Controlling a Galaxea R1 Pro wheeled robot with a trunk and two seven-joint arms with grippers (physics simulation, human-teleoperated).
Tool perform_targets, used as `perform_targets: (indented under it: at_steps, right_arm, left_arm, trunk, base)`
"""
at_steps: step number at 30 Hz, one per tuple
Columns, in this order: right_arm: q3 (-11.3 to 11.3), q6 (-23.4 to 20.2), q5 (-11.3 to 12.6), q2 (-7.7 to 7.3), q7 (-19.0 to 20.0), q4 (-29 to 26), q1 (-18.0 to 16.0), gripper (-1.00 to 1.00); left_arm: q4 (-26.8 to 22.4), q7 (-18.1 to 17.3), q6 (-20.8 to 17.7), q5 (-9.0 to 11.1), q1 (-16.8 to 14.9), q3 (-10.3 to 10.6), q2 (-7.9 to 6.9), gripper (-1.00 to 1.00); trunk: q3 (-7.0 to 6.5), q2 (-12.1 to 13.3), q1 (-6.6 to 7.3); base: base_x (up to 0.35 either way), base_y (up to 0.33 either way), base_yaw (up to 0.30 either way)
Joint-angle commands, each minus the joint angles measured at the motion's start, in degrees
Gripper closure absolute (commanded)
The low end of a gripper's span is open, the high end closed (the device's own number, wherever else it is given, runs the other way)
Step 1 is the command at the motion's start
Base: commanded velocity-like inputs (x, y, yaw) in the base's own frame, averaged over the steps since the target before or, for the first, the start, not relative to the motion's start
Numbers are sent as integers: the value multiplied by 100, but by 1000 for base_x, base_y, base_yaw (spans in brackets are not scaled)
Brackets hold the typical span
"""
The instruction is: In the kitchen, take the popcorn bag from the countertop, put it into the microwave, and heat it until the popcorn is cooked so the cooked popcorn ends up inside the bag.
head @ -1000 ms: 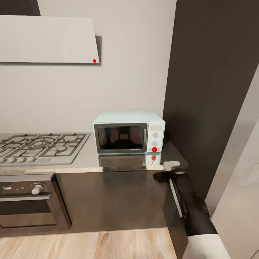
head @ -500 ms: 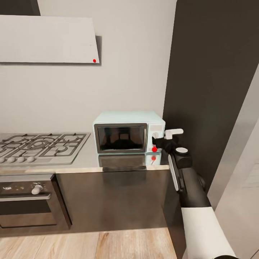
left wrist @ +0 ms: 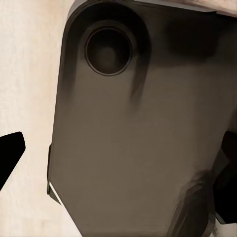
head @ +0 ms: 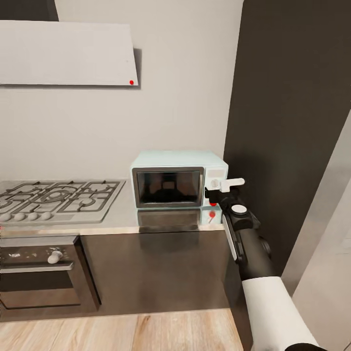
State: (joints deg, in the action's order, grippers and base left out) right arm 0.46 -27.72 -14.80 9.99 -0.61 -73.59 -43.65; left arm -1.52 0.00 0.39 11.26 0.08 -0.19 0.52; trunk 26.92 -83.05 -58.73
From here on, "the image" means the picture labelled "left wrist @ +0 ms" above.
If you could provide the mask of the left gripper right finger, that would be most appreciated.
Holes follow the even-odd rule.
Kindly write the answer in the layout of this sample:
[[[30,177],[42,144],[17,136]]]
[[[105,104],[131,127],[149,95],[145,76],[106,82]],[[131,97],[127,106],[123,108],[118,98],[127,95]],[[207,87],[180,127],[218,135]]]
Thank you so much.
[[[237,171],[237,133],[226,131],[221,148]]]

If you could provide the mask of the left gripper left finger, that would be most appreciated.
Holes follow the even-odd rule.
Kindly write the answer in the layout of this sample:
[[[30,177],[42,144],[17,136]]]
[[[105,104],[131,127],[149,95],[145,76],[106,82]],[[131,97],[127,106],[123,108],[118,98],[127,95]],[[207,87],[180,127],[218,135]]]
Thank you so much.
[[[21,131],[0,137],[0,190],[26,150]]]

